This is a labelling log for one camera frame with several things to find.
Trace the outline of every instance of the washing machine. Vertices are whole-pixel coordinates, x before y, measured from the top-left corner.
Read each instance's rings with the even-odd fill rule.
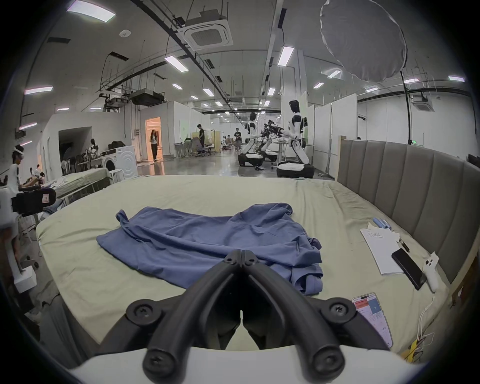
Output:
[[[137,159],[133,145],[115,148],[115,152],[109,155],[101,156],[102,167],[113,171],[121,169],[126,179],[138,176]]]

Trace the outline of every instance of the woman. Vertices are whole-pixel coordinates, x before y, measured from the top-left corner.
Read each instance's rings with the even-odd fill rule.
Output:
[[[158,150],[158,137],[154,129],[152,129],[152,131],[150,132],[150,144],[152,145],[153,161],[156,161],[156,153]]]

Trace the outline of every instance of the gray upholstered headboard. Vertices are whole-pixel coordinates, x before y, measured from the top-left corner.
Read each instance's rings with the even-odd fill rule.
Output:
[[[450,283],[478,250],[480,168],[466,161],[414,145],[343,140],[337,181],[435,251]]]

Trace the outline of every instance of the mattress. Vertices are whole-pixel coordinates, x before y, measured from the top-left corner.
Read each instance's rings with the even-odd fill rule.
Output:
[[[440,269],[439,288],[416,291],[404,275],[380,275],[361,228],[372,217],[386,218],[374,205],[336,181],[220,176],[146,176],[113,184],[84,197],[41,222],[37,236],[45,261],[68,308],[98,343],[138,299],[162,300],[184,289],[130,269],[96,242],[118,228],[115,214],[128,217],[145,206],[174,208],[207,216],[231,216],[252,204],[288,203],[292,218],[321,245],[323,290],[315,297],[354,297],[375,292],[393,338],[392,351],[403,351],[416,337],[422,310],[429,324],[448,298]],[[422,265],[429,256],[410,235],[388,220]]]
[[[108,170],[106,168],[95,168],[83,172],[71,173],[55,180],[55,183],[59,185],[53,186],[53,189],[57,194],[57,198],[61,198],[70,192],[94,183],[95,181],[102,180],[105,177],[108,177]]]

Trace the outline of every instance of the orange lit doorway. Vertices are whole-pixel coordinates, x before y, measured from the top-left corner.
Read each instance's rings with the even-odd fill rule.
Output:
[[[162,124],[160,122],[160,117],[155,117],[153,119],[145,120],[145,139],[147,144],[147,160],[153,161],[152,153],[152,144],[150,143],[150,135],[152,131],[156,132],[158,150],[156,154],[156,159],[162,160]]]

